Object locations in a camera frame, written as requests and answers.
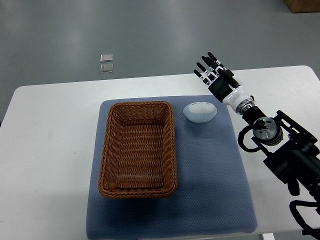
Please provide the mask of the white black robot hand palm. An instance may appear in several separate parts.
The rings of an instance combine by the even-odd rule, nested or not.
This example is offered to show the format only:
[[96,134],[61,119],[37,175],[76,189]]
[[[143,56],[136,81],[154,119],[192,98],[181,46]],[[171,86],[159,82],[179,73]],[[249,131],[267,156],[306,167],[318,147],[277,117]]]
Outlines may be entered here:
[[247,110],[251,108],[251,96],[239,82],[233,87],[221,76],[208,85],[208,90],[221,103],[230,106],[233,110]]

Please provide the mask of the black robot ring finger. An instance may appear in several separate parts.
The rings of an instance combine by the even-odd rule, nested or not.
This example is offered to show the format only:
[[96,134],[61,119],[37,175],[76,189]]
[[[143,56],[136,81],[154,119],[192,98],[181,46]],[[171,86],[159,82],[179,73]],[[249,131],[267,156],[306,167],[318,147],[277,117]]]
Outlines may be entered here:
[[196,65],[203,71],[203,73],[213,82],[216,80],[216,76],[210,73],[200,62],[197,62]]

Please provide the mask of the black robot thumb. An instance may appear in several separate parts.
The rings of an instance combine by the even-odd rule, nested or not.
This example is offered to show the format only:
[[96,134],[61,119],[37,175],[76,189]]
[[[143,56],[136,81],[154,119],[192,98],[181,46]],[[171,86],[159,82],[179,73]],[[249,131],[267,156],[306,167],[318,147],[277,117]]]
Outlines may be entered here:
[[222,77],[232,88],[238,88],[239,83],[233,78],[233,76],[230,74],[230,71],[224,70],[222,68],[217,69],[217,73],[220,77]]

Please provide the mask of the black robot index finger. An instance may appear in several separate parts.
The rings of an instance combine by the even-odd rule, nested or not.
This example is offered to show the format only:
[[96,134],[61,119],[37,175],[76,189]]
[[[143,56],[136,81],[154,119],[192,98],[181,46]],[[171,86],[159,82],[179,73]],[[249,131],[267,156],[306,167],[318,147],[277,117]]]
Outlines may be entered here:
[[210,59],[215,63],[215,65],[221,68],[224,67],[224,65],[210,51],[207,54],[210,57]]

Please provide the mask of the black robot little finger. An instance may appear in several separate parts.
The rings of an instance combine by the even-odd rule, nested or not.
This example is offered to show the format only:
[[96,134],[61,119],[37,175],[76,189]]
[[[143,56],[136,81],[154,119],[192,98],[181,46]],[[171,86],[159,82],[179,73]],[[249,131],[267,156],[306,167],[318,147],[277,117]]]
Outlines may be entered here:
[[204,77],[198,70],[194,69],[193,72],[195,73],[195,75],[201,79],[201,81],[207,85],[207,86],[210,86],[211,85],[211,81],[207,78],[207,77]]

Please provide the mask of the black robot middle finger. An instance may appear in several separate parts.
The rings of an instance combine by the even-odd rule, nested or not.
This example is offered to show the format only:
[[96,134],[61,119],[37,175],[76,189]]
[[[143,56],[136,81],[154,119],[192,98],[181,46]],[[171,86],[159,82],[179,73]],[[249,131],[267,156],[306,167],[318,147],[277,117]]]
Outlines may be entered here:
[[213,73],[218,74],[218,72],[216,70],[218,67],[218,64],[215,61],[213,61],[208,56],[202,56],[201,58],[205,62],[205,64],[212,70]]

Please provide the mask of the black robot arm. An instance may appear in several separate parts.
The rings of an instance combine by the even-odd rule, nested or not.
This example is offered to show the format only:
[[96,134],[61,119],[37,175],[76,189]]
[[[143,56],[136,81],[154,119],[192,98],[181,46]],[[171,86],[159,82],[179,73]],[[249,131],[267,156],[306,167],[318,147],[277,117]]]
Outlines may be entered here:
[[320,211],[320,150],[315,145],[318,140],[281,110],[276,116],[267,117],[234,73],[211,52],[201,58],[203,63],[197,62],[199,70],[193,72],[219,102],[230,106],[247,123],[238,134],[240,148],[247,153],[262,151],[266,155],[264,164],[287,185],[292,196],[299,196],[300,186],[304,186],[314,198],[313,202],[293,200],[289,209],[302,234],[318,240],[320,230],[309,226],[297,209]]

